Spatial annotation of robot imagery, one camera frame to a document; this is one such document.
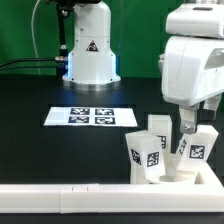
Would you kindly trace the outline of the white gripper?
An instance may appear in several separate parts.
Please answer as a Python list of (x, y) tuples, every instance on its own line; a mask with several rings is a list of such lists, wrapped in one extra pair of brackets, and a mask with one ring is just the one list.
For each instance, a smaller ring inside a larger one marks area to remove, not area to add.
[(197, 103), (204, 100), (205, 119), (215, 120), (221, 101), (216, 95), (224, 92), (224, 40), (171, 37), (165, 48), (161, 88), (165, 101), (183, 105), (179, 107), (182, 133), (196, 132)]

